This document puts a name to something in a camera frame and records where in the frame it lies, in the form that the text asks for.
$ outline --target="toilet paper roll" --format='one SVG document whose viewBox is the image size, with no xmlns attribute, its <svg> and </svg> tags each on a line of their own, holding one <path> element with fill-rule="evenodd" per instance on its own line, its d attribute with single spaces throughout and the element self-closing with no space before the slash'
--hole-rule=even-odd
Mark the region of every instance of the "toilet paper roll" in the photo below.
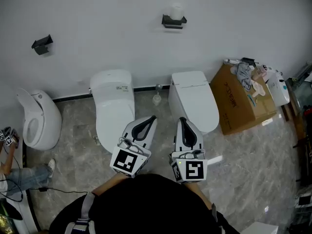
<svg viewBox="0 0 312 234">
<path fill-rule="evenodd" d="M 171 7 L 170 18 L 172 20 L 181 20 L 184 16 L 183 9 L 180 5 L 175 4 Z"/>
</svg>

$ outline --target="toilet label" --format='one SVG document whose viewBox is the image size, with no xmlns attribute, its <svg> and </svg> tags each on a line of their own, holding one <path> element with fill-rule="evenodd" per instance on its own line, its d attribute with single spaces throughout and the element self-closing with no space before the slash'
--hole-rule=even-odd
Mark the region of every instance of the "toilet label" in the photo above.
<svg viewBox="0 0 312 234">
<path fill-rule="evenodd" d="M 129 91 L 129 89 L 128 89 L 128 86 L 118 86 L 118 87 L 116 87 L 116 89 L 117 90 L 121 90 L 121 91 L 123 91 L 123 92 L 128 92 Z"/>
</svg>

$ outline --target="toilet tank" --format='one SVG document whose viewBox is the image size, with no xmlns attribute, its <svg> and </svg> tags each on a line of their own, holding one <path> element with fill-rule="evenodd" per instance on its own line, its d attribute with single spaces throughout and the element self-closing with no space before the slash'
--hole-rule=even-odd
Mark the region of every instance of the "toilet tank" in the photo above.
<svg viewBox="0 0 312 234">
<path fill-rule="evenodd" d="M 106 70 L 94 75 L 90 88 L 96 105 L 112 100 L 128 100 L 134 103 L 131 73 L 127 70 Z"/>
</svg>

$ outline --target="white toilet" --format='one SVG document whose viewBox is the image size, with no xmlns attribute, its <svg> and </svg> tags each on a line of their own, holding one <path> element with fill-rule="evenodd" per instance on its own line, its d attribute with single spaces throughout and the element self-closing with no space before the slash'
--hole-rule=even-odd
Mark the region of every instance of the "white toilet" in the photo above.
<svg viewBox="0 0 312 234">
<path fill-rule="evenodd" d="M 219 111 L 202 71 L 172 74 L 169 106 L 174 121 L 187 118 L 204 135 L 219 124 Z"/>
<path fill-rule="evenodd" d="M 58 108 L 41 90 L 34 90 L 31 95 L 22 88 L 18 88 L 16 92 L 25 111 L 23 129 L 25 144 L 42 151 L 52 149 L 59 140 L 62 126 Z"/>
<path fill-rule="evenodd" d="M 135 120 L 135 99 L 129 71 L 102 71 L 91 78 L 91 92 L 97 109 L 97 136 L 110 153 L 125 127 Z"/>
</svg>

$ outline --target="clutter on box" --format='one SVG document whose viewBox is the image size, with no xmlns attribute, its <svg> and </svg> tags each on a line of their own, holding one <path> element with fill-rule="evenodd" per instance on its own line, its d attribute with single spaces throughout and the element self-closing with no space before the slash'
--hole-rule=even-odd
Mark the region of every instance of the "clutter on box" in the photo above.
<svg viewBox="0 0 312 234">
<path fill-rule="evenodd" d="M 226 64 L 210 84 L 225 135 L 249 129 L 276 114 L 275 103 L 263 80 L 263 70 L 259 71 L 253 59 L 234 62 L 225 60 Z"/>
</svg>

